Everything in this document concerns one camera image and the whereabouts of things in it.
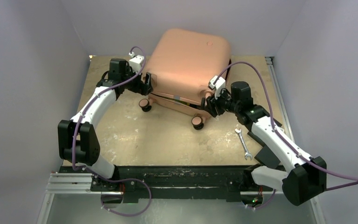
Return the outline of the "pink suitcase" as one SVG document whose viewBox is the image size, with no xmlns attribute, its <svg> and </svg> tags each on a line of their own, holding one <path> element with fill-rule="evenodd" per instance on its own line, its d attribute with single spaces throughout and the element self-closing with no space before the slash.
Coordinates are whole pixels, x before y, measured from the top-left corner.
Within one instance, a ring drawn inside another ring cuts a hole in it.
<svg viewBox="0 0 358 224">
<path fill-rule="evenodd" d="M 213 95 L 209 81 L 231 63 L 230 43 L 218 35 L 171 28 L 163 33 L 144 72 L 151 74 L 153 91 L 139 102 L 144 112 L 152 104 L 192 116 L 196 130 L 211 115 L 201 109 L 202 99 Z"/>
</svg>

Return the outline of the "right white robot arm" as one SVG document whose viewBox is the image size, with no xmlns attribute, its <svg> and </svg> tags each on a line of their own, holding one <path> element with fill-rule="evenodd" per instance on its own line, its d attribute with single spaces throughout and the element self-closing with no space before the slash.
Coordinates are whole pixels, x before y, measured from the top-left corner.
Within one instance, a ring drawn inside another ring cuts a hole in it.
<svg viewBox="0 0 358 224">
<path fill-rule="evenodd" d="M 254 104 L 248 83 L 232 83 L 225 88 L 222 78 L 214 77 L 208 83 L 213 91 L 201 101 L 202 110 L 213 117 L 224 112 L 233 113 L 238 122 L 260 139 L 285 168 L 280 171 L 263 165 L 255 165 L 244 171 L 243 185 L 254 190 L 260 185 L 282 191 L 295 206 L 312 199 L 327 190 L 326 173 L 321 169 L 327 164 L 321 157 L 312 157 L 289 139 L 275 123 L 272 115 L 262 106 Z"/>
</svg>

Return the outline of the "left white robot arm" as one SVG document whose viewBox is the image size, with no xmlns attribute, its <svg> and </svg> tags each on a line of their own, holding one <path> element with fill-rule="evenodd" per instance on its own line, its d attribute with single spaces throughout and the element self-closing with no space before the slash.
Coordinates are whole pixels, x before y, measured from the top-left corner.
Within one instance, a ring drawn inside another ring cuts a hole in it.
<svg viewBox="0 0 358 224">
<path fill-rule="evenodd" d="M 74 171 L 87 170 L 102 179 L 109 191 L 120 186 L 118 167 L 101 154 L 96 128 L 104 114 L 125 90 L 140 95 L 151 93 L 151 76 L 142 81 L 145 57 L 132 56 L 130 60 L 113 58 L 103 73 L 84 107 L 71 119 L 58 124 L 58 147 L 61 159 L 71 162 Z"/>
</svg>

